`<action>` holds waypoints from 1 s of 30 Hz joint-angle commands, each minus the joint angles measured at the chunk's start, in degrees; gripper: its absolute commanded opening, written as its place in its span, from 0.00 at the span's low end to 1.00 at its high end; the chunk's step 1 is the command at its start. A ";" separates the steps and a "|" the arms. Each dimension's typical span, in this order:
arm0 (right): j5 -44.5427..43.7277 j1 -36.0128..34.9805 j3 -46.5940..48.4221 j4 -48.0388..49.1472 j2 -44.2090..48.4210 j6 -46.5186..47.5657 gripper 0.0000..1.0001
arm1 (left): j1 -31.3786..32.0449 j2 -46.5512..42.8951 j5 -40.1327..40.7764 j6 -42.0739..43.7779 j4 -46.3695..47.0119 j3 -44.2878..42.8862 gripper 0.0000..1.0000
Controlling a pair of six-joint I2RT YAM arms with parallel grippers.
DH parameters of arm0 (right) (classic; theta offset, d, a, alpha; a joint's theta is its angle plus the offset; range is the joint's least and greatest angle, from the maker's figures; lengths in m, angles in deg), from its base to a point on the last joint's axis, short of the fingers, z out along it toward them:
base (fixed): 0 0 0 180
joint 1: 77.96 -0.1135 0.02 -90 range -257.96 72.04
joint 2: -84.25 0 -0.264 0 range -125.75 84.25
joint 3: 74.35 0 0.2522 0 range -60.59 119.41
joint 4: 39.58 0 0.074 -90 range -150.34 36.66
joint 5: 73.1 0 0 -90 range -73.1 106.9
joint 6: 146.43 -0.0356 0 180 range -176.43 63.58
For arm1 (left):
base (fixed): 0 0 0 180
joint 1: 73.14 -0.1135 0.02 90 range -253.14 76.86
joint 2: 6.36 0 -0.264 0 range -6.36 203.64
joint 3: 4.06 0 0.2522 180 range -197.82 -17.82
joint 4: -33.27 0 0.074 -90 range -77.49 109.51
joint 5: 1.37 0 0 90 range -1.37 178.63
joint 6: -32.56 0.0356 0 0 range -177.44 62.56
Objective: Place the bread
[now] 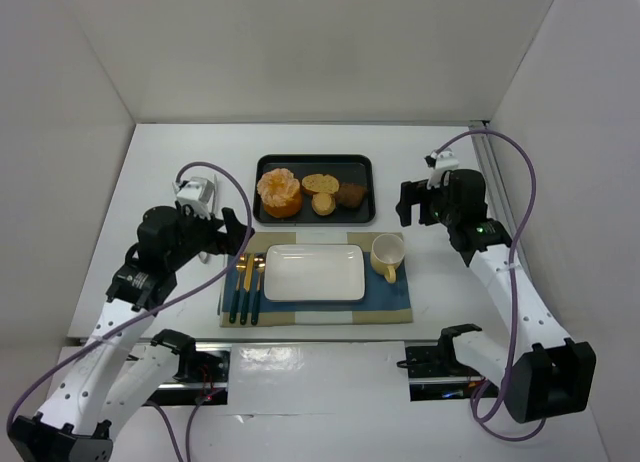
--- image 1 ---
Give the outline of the orange frosted round bread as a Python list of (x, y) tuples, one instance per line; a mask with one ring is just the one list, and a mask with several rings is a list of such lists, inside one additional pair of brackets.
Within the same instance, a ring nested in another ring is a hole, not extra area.
[(300, 181), (286, 168), (265, 172), (256, 188), (264, 210), (272, 217), (289, 218), (302, 208)]

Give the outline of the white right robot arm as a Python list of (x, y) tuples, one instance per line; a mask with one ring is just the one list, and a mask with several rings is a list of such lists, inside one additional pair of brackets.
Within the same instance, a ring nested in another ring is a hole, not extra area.
[(474, 371), (498, 387), (518, 423), (581, 412), (596, 354), (551, 315), (508, 232), (489, 217), (485, 192), (484, 177), (470, 169), (447, 170), (438, 184), (422, 180), (400, 186), (401, 225), (410, 225), (418, 207), (420, 224), (444, 226), (452, 248), (487, 290), (509, 331), (508, 343), (501, 346), (476, 324), (445, 328), (437, 360), (451, 371)]

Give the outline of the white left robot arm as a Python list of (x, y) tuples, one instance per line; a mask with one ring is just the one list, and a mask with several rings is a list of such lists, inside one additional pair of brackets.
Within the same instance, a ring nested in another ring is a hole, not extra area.
[(253, 236), (232, 209), (199, 217), (181, 206), (148, 210), (137, 242), (114, 274), (85, 346), (64, 361), (69, 371), (32, 417), (8, 416), (7, 434), (25, 461), (106, 461), (117, 432), (169, 379), (208, 379), (218, 365), (194, 338), (164, 329), (128, 370), (131, 350), (177, 285), (179, 269), (205, 252), (238, 258)]

